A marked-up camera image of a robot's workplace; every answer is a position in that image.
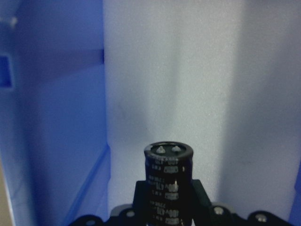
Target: blue rectangular opening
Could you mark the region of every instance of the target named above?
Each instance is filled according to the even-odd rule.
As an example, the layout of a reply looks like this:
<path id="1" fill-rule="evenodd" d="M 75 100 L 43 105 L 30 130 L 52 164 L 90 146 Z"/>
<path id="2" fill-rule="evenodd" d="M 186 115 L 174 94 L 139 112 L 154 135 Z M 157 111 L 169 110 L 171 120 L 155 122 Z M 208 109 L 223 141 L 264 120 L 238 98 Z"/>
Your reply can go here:
<path id="1" fill-rule="evenodd" d="M 7 56 L 0 56 L 0 87 L 11 87 L 11 76 Z"/>

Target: blue bin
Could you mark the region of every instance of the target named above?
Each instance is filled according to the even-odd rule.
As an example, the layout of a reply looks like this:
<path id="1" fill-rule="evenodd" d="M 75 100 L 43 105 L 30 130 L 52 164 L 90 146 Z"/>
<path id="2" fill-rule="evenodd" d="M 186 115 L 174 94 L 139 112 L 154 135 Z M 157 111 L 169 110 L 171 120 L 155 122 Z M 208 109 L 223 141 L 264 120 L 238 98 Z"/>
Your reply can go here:
<path id="1" fill-rule="evenodd" d="M 107 213 L 101 0 L 0 3 L 0 154 L 16 226 Z"/>

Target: bolt head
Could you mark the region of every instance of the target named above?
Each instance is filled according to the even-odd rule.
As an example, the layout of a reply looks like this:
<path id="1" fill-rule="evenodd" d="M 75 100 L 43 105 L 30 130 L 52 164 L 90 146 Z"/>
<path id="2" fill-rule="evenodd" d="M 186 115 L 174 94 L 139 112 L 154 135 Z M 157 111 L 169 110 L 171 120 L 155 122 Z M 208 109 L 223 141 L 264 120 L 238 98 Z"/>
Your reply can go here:
<path id="1" fill-rule="evenodd" d="M 213 210 L 214 210 L 214 213 L 216 215 L 223 215 L 224 214 L 224 209 L 220 206 L 215 207 Z"/>
<path id="2" fill-rule="evenodd" d="M 134 211 L 130 210 L 130 211 L 127 212 L 127 217 L 128 218 L 132 218 L 133 216 L 135 216 L 135 212 Z"/>
<path id="3" fill-rule="evenodd" d="M 265 216 L 264 214 L 261 214 L 261 213 L 257 214 L 255 216 L 255 218 L 258 222 L 267 222 L 268 221 L 267 216 Z"/>

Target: electrolytic capacitor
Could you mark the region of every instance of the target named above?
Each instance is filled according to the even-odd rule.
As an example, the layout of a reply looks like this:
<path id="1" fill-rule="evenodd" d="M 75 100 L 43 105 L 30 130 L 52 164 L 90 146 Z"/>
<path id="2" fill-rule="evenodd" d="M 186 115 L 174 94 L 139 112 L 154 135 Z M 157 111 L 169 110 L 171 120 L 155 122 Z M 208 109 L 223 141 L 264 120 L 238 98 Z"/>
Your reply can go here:
<path id="1" fill-rule="evenodd" d="M 191 226 L 192 148 L 164 141 L 147 146 L 144 154 L 148 224 Z"/>

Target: white backdrop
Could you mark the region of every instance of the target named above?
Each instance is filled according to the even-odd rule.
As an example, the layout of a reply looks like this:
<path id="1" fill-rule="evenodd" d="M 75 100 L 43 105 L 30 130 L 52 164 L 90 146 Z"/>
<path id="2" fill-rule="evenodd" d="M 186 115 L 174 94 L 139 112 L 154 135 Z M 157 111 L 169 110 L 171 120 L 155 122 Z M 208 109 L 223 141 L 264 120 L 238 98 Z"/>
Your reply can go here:
<path id="1" fill-rule="evenodd" d="M 143 149 L 194 149 L 193 177 L 247 217 L 288 219 L 301 159 L 301 1 L 105 0 L 109 210 Z"/>

